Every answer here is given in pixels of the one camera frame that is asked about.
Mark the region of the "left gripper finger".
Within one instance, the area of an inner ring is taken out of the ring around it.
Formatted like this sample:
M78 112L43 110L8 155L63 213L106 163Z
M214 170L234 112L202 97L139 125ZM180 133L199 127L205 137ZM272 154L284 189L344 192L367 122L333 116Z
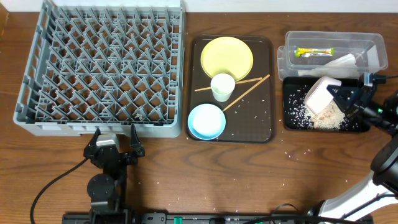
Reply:
M130 147L136 154L136 157L144 157L145 156L145 149L142 145L141 141L136 132L136 127L134 124L131 124L131 133L130 133Z
M98 147L96 145L96 141L98 139L98 137L101 135L101 131L97 128L93 137L91 138L91 140L89 141L89 143L87 144L87 146L84 148L83 151L83 156L86 159L92 159L95 157L95 154L98 150Z

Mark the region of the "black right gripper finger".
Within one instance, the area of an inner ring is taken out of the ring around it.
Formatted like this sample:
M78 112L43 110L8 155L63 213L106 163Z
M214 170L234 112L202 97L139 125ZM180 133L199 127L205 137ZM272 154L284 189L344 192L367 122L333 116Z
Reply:
M345 115L347 118L354 118L359 116L361 113L360 103L348 103L345 109Z
M363 91L358 87L328 85L326 89L339 108L353 108L363 104L361 102Z

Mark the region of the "white paper napkin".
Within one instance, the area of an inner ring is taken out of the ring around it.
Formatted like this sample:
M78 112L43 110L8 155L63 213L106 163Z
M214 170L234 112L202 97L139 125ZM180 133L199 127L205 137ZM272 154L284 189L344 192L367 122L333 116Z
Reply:
M347 54L312 70L298 70L298 76L358 78L360 73L353 54Z

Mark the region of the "pink bowl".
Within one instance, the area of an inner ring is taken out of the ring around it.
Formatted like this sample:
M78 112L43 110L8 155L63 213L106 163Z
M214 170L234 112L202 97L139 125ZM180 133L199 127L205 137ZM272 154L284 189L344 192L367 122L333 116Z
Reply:
M304 104L313 114L322 112L333 99L327 90L329 85L341 86L341 81L330 77L321 77L306 94Z

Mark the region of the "light blue bowl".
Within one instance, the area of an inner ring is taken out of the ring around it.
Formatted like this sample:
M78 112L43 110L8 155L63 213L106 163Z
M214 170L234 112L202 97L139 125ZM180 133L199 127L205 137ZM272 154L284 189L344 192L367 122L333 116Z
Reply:
M222 134L226 127L226 117L216 105L201 104L188 115L188 129L201 140L212 140Z

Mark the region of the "cream plastic cup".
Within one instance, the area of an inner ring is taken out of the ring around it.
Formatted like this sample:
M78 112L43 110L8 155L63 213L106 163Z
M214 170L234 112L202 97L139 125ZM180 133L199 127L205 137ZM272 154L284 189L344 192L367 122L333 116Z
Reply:
M218 102L227 101L230 98L235 85L235 80L231 75L226 73L217 74L212 78L210 83L214 99Z

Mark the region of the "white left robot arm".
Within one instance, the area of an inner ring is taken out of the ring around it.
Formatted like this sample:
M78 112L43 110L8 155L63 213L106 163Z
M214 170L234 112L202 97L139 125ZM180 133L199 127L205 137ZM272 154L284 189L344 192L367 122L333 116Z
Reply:
M91 210L86 223L231 223L226 216L192 215L170 216L164 213L138 214L125 203L127 166L137 164L145 156L145 149L136 131L130 125L129 152L120 152L116 134L103 134L97 129L84 148L84 162L90 161L102 173L90 179L87 192L91 198Z

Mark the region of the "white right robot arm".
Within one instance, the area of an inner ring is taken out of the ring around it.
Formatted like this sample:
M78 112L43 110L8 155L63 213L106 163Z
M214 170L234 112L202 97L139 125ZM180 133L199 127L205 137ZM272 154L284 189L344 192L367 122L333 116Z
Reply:
M384 101L373 102L379 84L389 77L365 73L358 80L358 87L329 85L327 90L333 100L349 118L358 118L391 136L391 140L376 154L370 173L345 193L323 201L317 216L324 220L340 222L357 221L371 212L397 203L397 93Z

